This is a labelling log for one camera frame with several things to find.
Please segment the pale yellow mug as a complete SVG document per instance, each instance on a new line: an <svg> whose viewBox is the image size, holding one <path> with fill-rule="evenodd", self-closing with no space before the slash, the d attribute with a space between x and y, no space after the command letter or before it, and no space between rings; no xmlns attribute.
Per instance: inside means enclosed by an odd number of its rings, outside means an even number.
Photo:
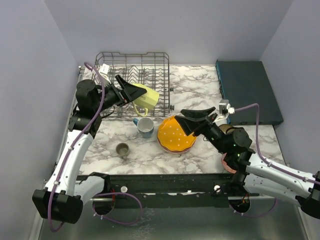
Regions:
<svg viewBox="0 0 320 240"><path fill-rule="evenodd" d="M140 117L146 117L148 115L148 111L149 110L151 111L157 105L160 94L157 91L147 86L144 86L143 84L140 84L140 83L132 83L132 85L146 90L145 94L138 97L132 102L134 112ZM137 107L143 108L144 114L140 113Z"/></svg>

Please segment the brown patterned bowl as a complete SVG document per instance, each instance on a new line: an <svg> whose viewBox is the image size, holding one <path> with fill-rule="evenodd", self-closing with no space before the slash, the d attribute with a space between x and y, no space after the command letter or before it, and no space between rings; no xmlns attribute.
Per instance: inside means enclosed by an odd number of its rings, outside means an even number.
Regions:
<svg viewBox="0 0 320 240"><path fill-rule="evenodd" d="M229 124L221 124L219 128L224 134L230 134L236 129L236 127Z"/></svg>

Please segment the blue floral mug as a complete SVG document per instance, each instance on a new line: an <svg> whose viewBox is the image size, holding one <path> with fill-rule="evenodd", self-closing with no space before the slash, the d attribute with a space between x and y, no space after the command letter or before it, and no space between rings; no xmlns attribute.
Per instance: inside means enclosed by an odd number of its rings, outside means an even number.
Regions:
<svg viewBox="0 0 320 240"><path fill-rule="evenodd" d="M154 132L154 122L149 117L142 117L140 119L134 118L133 123L137 126L137 129L141 136L145 139L152 137Z"/></svg>

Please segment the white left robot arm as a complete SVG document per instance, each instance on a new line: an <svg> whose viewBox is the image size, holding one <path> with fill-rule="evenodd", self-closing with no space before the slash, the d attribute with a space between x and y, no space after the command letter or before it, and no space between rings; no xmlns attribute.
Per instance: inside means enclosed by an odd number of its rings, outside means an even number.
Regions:
<svg viewBox="0 0 320 240"><path fill-rule="evenodd" d="M49 222L75 224L84 205L93 197L107 197L111 192L110 176L93 172L80 176L79 171L87 150L102 122L101 111L112 106L122 107L147 93L116 75L120 85L96 85L91 79L76 85L78 109L69 120L67 138L53 174L43 189L36 189L32 201L44 219Z"/></svg>

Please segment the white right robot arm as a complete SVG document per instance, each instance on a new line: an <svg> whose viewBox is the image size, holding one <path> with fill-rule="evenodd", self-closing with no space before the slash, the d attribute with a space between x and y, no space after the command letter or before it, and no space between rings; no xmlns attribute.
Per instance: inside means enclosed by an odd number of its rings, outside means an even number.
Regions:
<svg viewBox="0 0 320 240"><path fill-rule="evenodd" d="M264 157L260 147L251 149L252 140L242 127L222 130L217 126L220 117L227 118L249 108L259 108L257 103L241 108L228 105L215 113L206 110L181 110L175 116L184 133L195 137L203 135L216 150L225 156L227 166L236 173L230 183L230 191L241 196L245 192L263 194L298 205L307 215L320 217L320 174L293 169Z"/></svg>

